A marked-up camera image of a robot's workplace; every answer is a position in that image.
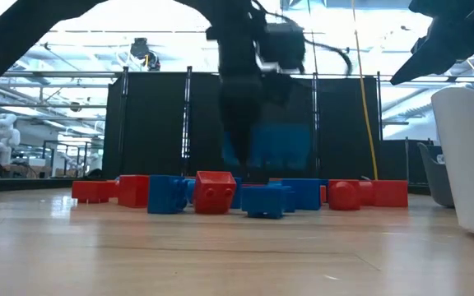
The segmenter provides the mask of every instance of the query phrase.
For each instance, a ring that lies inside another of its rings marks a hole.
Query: yellow cable
[[[374,170],[374,180],[378,180],[378,165],[376,164],[376,154],[374,152],[374,142],[372,140],[372,131],[370,131],[369,112],[367,111],[367,96],[365,94],[365,82],[363,80],[363,70],[361,69],[361,54],[360,54],[360,40],[358,38],[358,29],[356,24],[356,0],[351,0],[352,16],[354,17],[354,36],[355,46],[358,51],[358,65],[360,67],[360,84],[361,84],[361,99],[363,101],[363,111],[365,113],[365,126],[367,126],[367,133],[369,134],[370,154],[372,156],[372,167]]]

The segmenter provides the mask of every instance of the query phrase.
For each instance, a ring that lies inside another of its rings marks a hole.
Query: blue cube
[[[282,187],[243,187],[242,210],[249,217],[280,219],[286,207],[286,193]]]
[[[177,214],[188,204],[184,177],[151,175],[149,177],[148,214]]]
[[[283,186],[292,187],[295,198],[296,210],[319,210],[321,208],[321,197],[319,187],[320,179],[283,179]]]
[[[234,178],[235,180],[235,193],[234,198],[231,200],[230,209],[240,209],[240,200],[241,200],[241,187],[243,186],[242,178]]]

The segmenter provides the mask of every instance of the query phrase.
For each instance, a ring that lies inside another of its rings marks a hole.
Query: red cube
[[[118,204],[130,208],[147,207],[149,198],[149,176],[120,176]]]
[[[109,201],[108,182],[101,181],[74,181],[72,183],[72,198],[79,203],[101,203]]]
[[[359,210],[360,196],[349,182],[335,182],[330,186],[328,205],[331,210]]]
[[[228,172],[197,172],[193,207],[198,214],[226,214],[230,210],[236,183]]]
[[[408,207],[407,181],[373,181],[374,205]]]
[[[376,203],[376,196],[371,181],[360,181],[359,192],[362,206],[374,206]]]
[[[319,195],[321,196],[322,204],[327,202],[327,187],[326,186],[321,185],[321,187],[319,187]]]

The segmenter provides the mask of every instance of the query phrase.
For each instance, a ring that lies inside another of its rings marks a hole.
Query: gray chair
[[[437,204],[454,208],[453,194],[451,194],[451,186],[449,185],[448,171],[445,168],[445,164],[439,164],[433,160],[426,145],[418,143],[418,148],[420,148],[421,158],[424,162],[431,196]]]

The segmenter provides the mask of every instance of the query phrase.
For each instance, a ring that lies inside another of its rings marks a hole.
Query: white chair
[[[474,90],[446,88],[432,101],[458,223],[474,233]]]

